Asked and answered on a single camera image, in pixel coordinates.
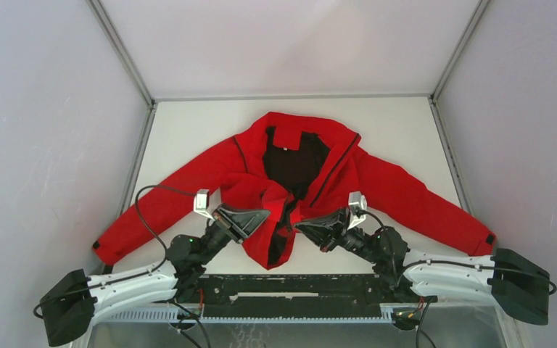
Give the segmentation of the red jacket black lining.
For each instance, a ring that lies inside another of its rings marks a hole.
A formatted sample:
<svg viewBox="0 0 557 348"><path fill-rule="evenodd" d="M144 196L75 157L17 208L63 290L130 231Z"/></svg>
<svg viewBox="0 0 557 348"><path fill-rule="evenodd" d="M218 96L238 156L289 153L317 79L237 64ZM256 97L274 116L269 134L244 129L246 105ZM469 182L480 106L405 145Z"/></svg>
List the red jacket black lining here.
<svg viewBox="0 0 557 348"><path fill-rule="evenodd" d="M145 193L92 248L114 265L188 215L194 195L208 189L230 207L271 211L244 242L248 256L267 270L289 260L295 223L344 207L354 191L373 209L442 244L471 256L492 251L496 237L484 224L359 143L360 135L337 121L269 112Z"/></svg>

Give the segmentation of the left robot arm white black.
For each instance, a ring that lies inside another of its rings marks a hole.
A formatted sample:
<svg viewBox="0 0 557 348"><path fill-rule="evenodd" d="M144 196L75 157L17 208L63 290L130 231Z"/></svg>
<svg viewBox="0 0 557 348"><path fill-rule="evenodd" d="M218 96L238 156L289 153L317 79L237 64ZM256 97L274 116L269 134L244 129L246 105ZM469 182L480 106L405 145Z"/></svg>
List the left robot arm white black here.
<svg viewBox="0 0 557 348"><path fill-rule="evenodd" d="M179 234L163 260L121 273L67 273L33 310L42 319L50 347L75 341L109 317L151 302L189 302L205 266L231 242L248 239L270 216L266 209L238 210L220 204L202 236Z"/></svg>

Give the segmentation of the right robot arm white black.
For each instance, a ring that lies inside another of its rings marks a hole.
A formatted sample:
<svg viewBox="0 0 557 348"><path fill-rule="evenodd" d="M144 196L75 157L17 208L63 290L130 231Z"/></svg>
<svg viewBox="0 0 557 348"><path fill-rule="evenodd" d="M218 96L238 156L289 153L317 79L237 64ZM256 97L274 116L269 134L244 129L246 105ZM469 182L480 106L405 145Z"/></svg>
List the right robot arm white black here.
<svg viewBox="0 0 557 348"><path fill-rule="evenodd" d="M342 248L371 263L381 291L392 302L460 299L500 307L536 326L549 322L549 299L557 291L549 272L511 249L483 256L447 256L413 249L392 226L373 233L360 227L369 212L341 208L294 227L321 252Z"/></svg>

